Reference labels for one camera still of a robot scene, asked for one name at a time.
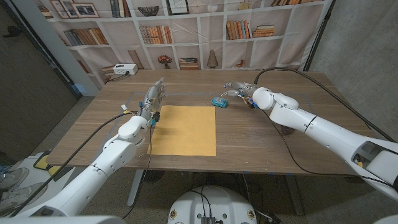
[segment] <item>sneaker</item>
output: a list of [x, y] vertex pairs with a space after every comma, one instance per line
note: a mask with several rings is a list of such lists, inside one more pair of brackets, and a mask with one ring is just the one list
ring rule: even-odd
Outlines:
[[[4, 192], [0, 200], [0, 216], [5, 216], [24, 203], [43, 183], [37, 183], [21, 189]], [[47, 189], [45, 186], [28, 204], [36, 201]]]
[[29, 169], [21, 167], [11, 173], [0, 175], [0, 189], [12, 189], [17, 187], [25, 180], [28, 174]]

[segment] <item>yellow paper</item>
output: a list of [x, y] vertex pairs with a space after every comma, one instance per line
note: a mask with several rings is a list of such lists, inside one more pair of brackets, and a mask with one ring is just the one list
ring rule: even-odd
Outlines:
[[152, 135], [152, 154], [216, 156], [215, 107], [163, 106]]

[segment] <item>bowl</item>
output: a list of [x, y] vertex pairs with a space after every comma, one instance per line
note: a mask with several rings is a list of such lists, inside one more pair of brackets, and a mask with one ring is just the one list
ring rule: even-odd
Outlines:
[[138, 7], [138, 10], [139, 10], [144, 16], [156, 16], [157, 12], [159, 11], [159, 6]]

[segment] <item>table leg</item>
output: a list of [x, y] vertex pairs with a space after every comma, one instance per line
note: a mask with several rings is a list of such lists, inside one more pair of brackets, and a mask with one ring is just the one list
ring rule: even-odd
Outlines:
[[290, 196], [294, 210], [297, 215], [304, 215], [303, 205], [301, 204], [300, 192], [297, 186], [296, 178], [293, 175], [286, 175], [287, 188], [289, 189]]
[[139, 186], [142, 184], [144, 170], [136, 170], [136, 174], [134, 175], [134, 179], [132, 180], [131, 190], [129, 194], [129, 198], [127, 200], [127, 205], [131, 206], [136, 202], [136, 196], [139, 193]]

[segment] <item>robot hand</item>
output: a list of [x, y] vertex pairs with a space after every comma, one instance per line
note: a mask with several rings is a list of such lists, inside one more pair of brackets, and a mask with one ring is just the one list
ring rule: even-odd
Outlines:
[[225, 83], [224, 88], [232, 88], [221, 94], [221, 96], [252, 96], [257, 87], [253, 84], [242, 83], [242, 82], [230, 82]]
[[153, 111], [158, 111], [160, 103], [166, 97], [165, 89], [166, 86], [163, 84], [164, 78], [161, 78], [159, 81], [155, 82], [146, 94], [144, 98], [144, 103], [147, 105], [152, 105]]

